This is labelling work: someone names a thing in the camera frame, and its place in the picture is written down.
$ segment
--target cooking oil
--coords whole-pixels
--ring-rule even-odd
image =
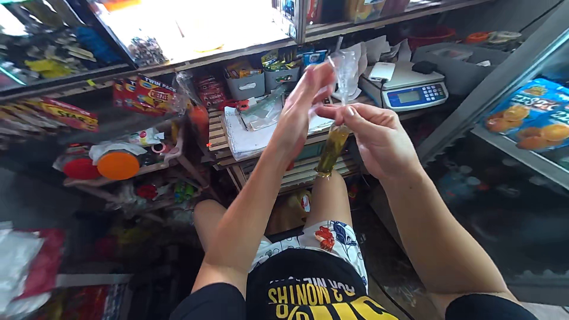
[[[342,153],[342,149],[349,134],[350,130],[344,124],[340,126],[332,125],[330,127],[328,138],[326,139],[326,146],[324,147],[324,150],[322,150],[318,167],[316,167],[319,177],[330,177],[332,169],[334,169],[334,165]]]

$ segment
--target power bank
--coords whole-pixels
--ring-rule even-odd
[[[371,81],[390,81],[393,77],[393,72],[395,71],[395,64],[388,62],[378,62],[373,66],[371,73],[369,74],[369,80]]]

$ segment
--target leg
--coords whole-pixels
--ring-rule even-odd
[[[316,178],[310,206],[305,228],[326,220],[340,221],[352,226],[348,189],[344,178],[336,170],[332,170],[329,179]]]
[[[215,200],[204,200],[196,205],[193,211],[193,224],[204,251],[208,250],[217,225],[225,211],[226,209]],[[261,241],[271,243],[265,236],[261,238]]]

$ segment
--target black shirt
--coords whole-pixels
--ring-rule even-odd
[[[247,301],[232,285],[212,284],[192,293],[171,320],[396,319],[366,295],[365,279],[344,260],[309,249],[287,249],[255,268]],[[537,320],[512,301],[472,294],[453,301],[446,320]]]

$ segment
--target white floral shorts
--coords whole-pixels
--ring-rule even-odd
[[[286,249],[310,249],[328,252],[344,259],[354,267],[368,289],[368,275],[364,259],[356,240],[356,233],[349,225],[340,221],[323,221],[302,230],[299,236],[271,243],[263,237],[251,265],[254,268],[267,261],[271,256]]]

